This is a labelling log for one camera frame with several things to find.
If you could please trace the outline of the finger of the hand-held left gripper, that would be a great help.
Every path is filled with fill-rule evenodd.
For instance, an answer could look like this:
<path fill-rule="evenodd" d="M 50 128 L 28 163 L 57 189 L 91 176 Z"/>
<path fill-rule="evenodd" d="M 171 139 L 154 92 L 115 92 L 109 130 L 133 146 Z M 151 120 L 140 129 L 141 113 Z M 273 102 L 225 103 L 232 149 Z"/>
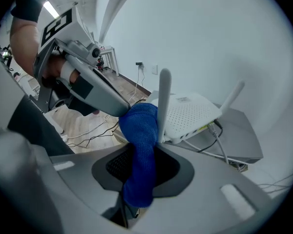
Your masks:
<path fill-rule="evenodd" d="M 79 72 L 79 76 L 69 88 L 75 98 L 114 117 L 121 117 L 129 111 L 128 101 L 101 72 L 72 55 L 67 54 L 65 57 Z"/>

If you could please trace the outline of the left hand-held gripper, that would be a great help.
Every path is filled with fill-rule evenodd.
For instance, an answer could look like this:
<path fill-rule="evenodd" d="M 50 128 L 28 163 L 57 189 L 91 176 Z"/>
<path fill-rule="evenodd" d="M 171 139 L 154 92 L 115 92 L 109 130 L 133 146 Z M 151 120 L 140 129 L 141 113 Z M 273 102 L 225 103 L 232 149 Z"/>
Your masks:
<path fill-rule="evenodd" d="M 53 52 L 68 59 L 70 66 L 79 72 L 78 79 L 70 82 L 73 68 L 67 67 L 60 77 L 44 78 L 45 70 Z M 86 97 L 93 86 L 85 76 L 95 73 L 100 49 L 83 21 L 78 9 L 72 7 L 51 21 L 43 30 L 33 72 L 40 85 L 38 99 L 33 102 L 47 113 L 59 106 L 87 116 L 95 111 Z"/>

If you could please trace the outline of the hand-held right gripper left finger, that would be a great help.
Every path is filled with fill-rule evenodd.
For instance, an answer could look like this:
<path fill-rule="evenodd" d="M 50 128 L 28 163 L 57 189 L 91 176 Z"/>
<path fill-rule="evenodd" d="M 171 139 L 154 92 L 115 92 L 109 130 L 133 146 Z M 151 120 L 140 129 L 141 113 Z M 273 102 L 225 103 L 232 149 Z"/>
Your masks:
<path fill-rule="evenodd" d="M 124 147 L 49 157 L 44 148 L 34 146 L 38 171 L 63 229 L 128 228 L 120 194 L 104 189 L 92 175 L 96 161 Z"/>

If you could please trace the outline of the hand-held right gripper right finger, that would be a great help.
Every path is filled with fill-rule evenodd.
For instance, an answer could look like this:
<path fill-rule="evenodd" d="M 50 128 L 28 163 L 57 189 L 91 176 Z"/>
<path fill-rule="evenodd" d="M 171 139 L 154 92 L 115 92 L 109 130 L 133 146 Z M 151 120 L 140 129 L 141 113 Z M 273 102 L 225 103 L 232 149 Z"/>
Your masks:
<path fill-rule="evenodd" d="M 175 197 L 156 198 L 131 228 L 137 234 L 252 234 L 271 213 L 271 198 L 224 162 L 172 145 L 194 168 Z"/>

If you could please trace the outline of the blue cloth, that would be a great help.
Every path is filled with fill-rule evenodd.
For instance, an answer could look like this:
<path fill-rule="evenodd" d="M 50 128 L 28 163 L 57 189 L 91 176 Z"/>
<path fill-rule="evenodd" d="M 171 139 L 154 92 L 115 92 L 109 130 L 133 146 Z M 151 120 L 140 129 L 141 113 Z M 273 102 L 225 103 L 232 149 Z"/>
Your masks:
<path fill-rule="evenodd" d="M 151 103 L 138 103 L 119 118 L 119 126 L 134 146 L 131 175 L 123 186 L 124 201 L 137 208 L 147 208 L 153 201 L 156 183 L 154 147 L 158 141 L 158 108 Z"/>

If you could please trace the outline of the white router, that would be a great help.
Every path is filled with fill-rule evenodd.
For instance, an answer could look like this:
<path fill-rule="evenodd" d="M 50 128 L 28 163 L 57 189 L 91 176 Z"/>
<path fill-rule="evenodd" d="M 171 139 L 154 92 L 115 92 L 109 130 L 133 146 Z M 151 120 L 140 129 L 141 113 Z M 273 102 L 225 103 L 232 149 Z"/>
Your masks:
<path fill-rule="evenodd" d="M 221 107 L 198 93 L 171 94 L 171 72 L 160 72 L 159 94 L 151 104 L 158 108 L 158 142 L 178 144 L 205 130 L 232 105 L 245 86 L 239 81 Z"/>

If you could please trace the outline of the person's left forearm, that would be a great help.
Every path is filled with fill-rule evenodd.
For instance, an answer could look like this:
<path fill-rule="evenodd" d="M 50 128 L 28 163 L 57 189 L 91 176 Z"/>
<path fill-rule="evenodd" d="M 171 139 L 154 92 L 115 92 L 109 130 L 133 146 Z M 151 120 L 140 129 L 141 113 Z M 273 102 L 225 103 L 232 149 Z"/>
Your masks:
<path fill-rule="evenodd" d="M 37 23 L 13 17 L 10 29 L 10 47 L 15 62 L 30 76 L 39 49 L 40 33 Z"/>

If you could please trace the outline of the person's left hand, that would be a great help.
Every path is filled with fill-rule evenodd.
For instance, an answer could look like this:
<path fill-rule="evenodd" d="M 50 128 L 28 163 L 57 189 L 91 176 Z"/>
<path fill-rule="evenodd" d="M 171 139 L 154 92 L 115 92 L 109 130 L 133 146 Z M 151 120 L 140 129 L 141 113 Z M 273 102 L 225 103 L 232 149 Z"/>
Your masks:
<path fill-rule="evenodd" d="M 51 77 L 53 77 L 53 78 L 60 77 L 61 70 L 62 70 L 62 67 L 64 66 L 65 62 L 66 62 L 66 59 L 63 56 L 51 54 L 48 59 L 45 71 L 42 76 L 45 79 L 48 79 Z"/>

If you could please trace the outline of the ceiling light panel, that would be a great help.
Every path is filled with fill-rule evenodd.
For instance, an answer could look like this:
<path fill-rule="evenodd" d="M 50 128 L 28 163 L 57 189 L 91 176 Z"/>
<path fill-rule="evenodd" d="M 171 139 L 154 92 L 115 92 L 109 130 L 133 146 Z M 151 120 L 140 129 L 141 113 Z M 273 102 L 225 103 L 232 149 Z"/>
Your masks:
<path fill-rule="evenodd" d="M 53 18 L 56 19 L 59 17 L 59 13 L 56 11 L 56 9 L 53 7 L 53 5 L 49 1 L 46 1 L 43 4 L 43 7 L 51 14 Z"/>

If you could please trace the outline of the person's black shirt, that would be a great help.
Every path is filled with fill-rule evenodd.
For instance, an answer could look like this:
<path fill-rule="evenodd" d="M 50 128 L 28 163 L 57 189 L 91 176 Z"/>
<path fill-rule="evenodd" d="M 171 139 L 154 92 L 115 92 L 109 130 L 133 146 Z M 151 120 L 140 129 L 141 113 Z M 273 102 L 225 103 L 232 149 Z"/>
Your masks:
<path fill-rule="evenodd" d="M 47 0 L 16 0 L 11 11 L 13 17 L 37 23 L 40 12 Z"/>

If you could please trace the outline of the white table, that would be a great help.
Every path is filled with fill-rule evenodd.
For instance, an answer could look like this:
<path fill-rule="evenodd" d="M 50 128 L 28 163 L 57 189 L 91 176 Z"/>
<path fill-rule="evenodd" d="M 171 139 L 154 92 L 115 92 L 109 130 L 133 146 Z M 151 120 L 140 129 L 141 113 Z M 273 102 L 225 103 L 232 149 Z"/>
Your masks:
<path fill-rule="evenodd" d="M 120 76 L 119 69 L 118 69 L 118 63 L 115 56 L 114 48 L 108 48 L 101 50 L 101 56 L 106 56 L 106 60 L 108 63 L 108 67 L 116 73 L 116 76 Z"/>

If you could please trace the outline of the white desk frame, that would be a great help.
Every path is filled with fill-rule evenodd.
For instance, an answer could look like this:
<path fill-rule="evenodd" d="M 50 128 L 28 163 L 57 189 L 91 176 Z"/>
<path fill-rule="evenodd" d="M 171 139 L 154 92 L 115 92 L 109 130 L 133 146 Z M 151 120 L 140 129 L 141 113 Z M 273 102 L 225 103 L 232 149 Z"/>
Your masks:
<path fill-rule="evenodd" d="M 56 132 L 61 135 L 64 130 L 62 127 L 59 126 L 59 124 L 53 119 L 53 115 L 56 112 L 56 110 L 49 111 L 47 113 L 43 113 L 44 117 L 47 119 L 47 121 L 55 128 Z"/>

